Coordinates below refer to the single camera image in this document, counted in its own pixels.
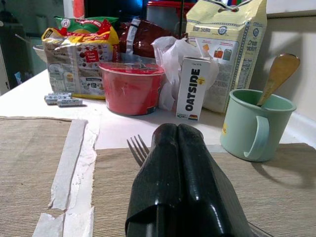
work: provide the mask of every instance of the green mug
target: green mug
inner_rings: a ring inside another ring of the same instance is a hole
[[[256,106],[262,91],[236,89],[230,92],[221,144],[232,155],[248,161],[274,157],[288,120],[296,106],[271,95],[262,107]]]

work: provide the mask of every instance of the yellow package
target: yellow package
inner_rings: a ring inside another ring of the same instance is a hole
[[[106,25],[94,34],[48,28],[42,36],[42,42],[54,92],[105,99],[99,63],[119,59],[119,38],[112,26]]]
[[[229,7],[215,0],[199,0],[187,14],[190,43],[219,65],[215,83],[203,106],[223,113],[229,92],[249,88],[267,26],[267,0],[247,0]]]

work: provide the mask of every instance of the oatside box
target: oatside box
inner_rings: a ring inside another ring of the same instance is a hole
[[[183,59],[177,103],[177,117],[198,121],[206,91],[210,62],[200,58]]]

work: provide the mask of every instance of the red container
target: red container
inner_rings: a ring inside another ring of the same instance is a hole
[[[121,115],[156,110],[164,71],[156,64],[100,63],[107,106]]]

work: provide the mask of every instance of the placemat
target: placemat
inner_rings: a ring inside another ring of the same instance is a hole
[[[47,205],[70,124],[0,117],[0,237],[30,237],[41,213],[63,213]]]
[[[274,160],[250,163],[212,153],[232,182],[252,224],[275,237],[316,233],[316,151],[306,144],[281,144]],[[93,237],[124,237],[129,195],[139,170],[129,149],[97,151],[92,205]]]

